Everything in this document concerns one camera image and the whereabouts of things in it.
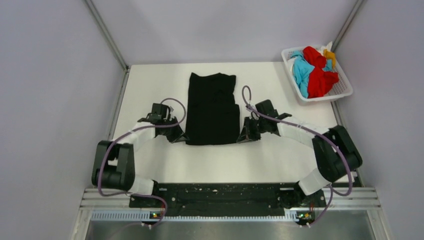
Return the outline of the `black t-shirt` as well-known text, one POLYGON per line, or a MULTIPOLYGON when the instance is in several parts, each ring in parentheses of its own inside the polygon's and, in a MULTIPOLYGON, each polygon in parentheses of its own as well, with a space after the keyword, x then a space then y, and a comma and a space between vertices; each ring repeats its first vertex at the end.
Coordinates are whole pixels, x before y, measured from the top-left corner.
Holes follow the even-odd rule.
POLYGON ((191 73, 185 133, 190 146, 235 144, 240 134, 235 75, 191 73))

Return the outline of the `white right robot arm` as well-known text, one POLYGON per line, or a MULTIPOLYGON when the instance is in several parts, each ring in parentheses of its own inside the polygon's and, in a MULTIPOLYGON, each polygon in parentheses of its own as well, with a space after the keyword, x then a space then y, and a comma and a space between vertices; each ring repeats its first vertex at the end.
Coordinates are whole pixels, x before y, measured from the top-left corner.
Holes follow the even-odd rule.
POLYGON ((325 187, 333 189, 333 183, 347 177, 347 190, 332 190, 339 196, 348 196, 353 191, 352 171, 363 163, 362 157, 347 129, 341 125, 321 127, 294 117, 289 113, 279 114, 267 99, 256 105, 245 101, 252 116, 246 117, 238 142, 254 142, 264 133, 292 139, 313 150, 316 167, 294 184, 293 200, 299 206, 307 206, 314 193, 325 187))

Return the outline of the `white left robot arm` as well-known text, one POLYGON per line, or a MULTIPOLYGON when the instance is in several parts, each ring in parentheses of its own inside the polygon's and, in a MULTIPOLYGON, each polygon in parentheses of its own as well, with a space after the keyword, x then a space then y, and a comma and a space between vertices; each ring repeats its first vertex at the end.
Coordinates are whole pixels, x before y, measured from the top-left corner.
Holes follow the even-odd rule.
POLYGON ((149 207, 160 202, 156 181, 136 174, 135 153, 141 146, 158 136, 169 143, 186 142, 189 137, 173 115, 173 108, 153 103, 151 112, 137 120, 132 129, 113 140, 101 140, 96 147, 91 182, 94 186, 141 195, 149 207))

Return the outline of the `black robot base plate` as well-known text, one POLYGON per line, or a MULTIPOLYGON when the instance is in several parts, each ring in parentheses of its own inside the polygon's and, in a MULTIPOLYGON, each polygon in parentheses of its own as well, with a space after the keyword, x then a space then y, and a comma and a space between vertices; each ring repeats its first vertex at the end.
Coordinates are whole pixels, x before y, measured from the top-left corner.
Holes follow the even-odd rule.
POLYGON ((151 197, 130 197, 131 209, 159 209, 171 217, 278 217, 326 206, 324 192, 309 196, 294 183, 156 183, 151 197))

